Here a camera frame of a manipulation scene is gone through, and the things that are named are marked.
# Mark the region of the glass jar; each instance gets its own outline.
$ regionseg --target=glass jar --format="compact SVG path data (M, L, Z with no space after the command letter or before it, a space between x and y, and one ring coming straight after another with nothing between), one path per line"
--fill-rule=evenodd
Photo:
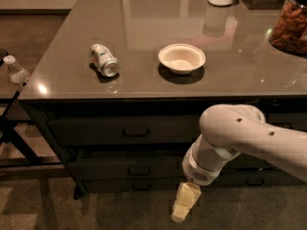
M307 55L307 0L286 0L269 38L280 51Z

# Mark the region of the white bowl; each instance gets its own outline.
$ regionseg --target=white bowl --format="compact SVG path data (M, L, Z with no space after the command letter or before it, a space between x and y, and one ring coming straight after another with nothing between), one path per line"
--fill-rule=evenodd
M176 74L188 74L205 63L202 50L189 44L171 44L159 52L160 62Z

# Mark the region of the countertop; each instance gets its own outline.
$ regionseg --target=countertop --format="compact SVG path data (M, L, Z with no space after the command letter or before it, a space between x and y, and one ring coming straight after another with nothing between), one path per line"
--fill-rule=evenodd
M273 48L279 11L248 10L236 0L78 0L19 100L307 96L307 59ZM105 44L121 64L103 78L89 48ZM178 76L158 52L172 43L197 46L200 70Z

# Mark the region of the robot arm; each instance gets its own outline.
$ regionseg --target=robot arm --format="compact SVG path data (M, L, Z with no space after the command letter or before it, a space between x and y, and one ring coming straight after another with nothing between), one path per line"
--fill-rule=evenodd
M200 137L183 159L183 172L189 182L179 186L174 221L183 221L186 215L182 207L191 209L201 195L201 191L196 193L195 185L209 185L223 166L241 153L264 159L307 182L307 133L267 124L254 106L213 105L202 113L200 129Z

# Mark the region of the concrete floor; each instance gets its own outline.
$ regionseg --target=concrete floor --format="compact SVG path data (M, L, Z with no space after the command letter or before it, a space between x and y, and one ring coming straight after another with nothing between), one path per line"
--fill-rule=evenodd
M34 71L64 16L0 15L0 47ZM18 131L40 156L53 152L33 126ZM11 144L1 158L22 155ZM305 230L307 186L207 187L182 224L170 219L176 189L90 194L73 199L63 166L0 169L0 229Z

